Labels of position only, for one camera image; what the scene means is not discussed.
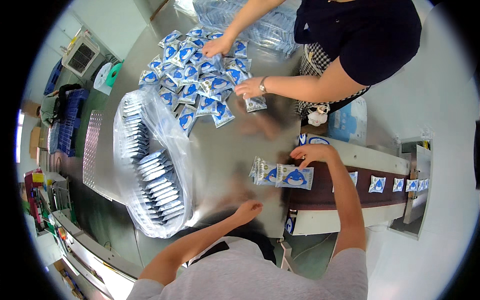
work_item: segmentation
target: navy blue shirt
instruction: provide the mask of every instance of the navy blue shirt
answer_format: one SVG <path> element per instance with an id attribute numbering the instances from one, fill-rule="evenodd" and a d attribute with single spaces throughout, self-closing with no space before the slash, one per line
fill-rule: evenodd
<path id="1" fill-rule="evenodd" d="M 319 43 L 362 85 L 385 80 L 409 62 L 420 32 L 411 0 L 302 0 L 295 21 L 297 43 Z"/>

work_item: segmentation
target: air cooler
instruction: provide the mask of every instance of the air cooler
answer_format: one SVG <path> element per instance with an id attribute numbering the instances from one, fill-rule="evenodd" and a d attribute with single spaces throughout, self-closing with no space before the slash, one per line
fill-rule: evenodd
<path id="1" fill-rule="evenodd" d="M 68 45 L 61 64 L 77 76 L 90 79 L 104 59 L 88 31 L 79 31 Z"/>

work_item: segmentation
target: brown conveyor belt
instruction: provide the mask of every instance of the brown conveyor belt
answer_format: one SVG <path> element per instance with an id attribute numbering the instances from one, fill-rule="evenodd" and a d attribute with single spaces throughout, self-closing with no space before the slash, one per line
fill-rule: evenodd
<path id="1" fill-rule="evenodd" d="M 301 160 L 295 160 L 296 166 Z M 327 164 L 324 162 L 314 161 L 309 164 L 314 167 L 312 190 L 290 189 L 290 205 L 292 210 L 333 210 L 335 207 L 334 193 L 332 193 L 332 179 L 328 172 Z M 377 207 L 385 205 L 393 205 L 398 203 L 406 203 L 408 193 L 392 192 L 393 178 L 404 178 L 404 190 L 409 175 L 400 175 L 387 173 L 357 167 L 347 167 L 349 172 L 358 171 L 357 191 L 360 197 L 362 208 Z M 371 183 L 371 176 L 386 177 L 385 188 L 383 193 L 368 192 Z"/>

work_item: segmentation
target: woman's hand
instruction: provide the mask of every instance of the woman's hand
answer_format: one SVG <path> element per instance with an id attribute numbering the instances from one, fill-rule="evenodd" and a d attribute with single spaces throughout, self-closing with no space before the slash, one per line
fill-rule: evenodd
<path id="1" fill-rule="evenodd" d="M 262 78 L 263 77 L 253 77 L 243 81 L 234 88 L 235 93 L 238 96 L 243 95 L 243 99 L 258 97 L 265 94 L 265 92 L 260 90 L 260 82 L 262 82 Z"/>
<path id="2" fill-rule="evenodd" d="M 338 155 L 335 148 L 325 144 L 308 144 L 299 146 L 290 153 L 293 159 L 304 158 L 304 161 L 299 166 L 299 169 L 303 169 L 313 161 L 325 161 L 328 162 L 331 158 Z"/>
<path id="3" fill-rule="evenodd" d="M 247 224 L 262 212 L 263 207 L 264 205 L 257 200 L 248 200 L 240 205 L 231 218 L 235 221 L 237 227 Z"/>
<path id="4" fill-rule="evenodd" d="M 207 57 L 212 57 L 217 53 L 222 53 L 222 55 L 225 56 L 230 52 L 234 41 L 235 38 L 224 34 L 219 38 L 208 41 L 202 48 L 202 53 Z"/>

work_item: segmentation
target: white t-shirt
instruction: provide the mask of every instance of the white t-shirt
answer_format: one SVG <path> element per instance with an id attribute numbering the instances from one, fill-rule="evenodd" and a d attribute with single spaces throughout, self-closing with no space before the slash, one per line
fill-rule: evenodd
<path id="1" fill-rule="evenodd" d="M 151 279 L 139 279 L 127 300 L 367 299 L 367 266 L 362 249 L 339 252 L 322 279 L 311 280 L 265 260 L 257 244 L 249 240 L 223 237 L 212 246 L 221 241 L 230 249 L 192 264 L 165 287 Z"/>

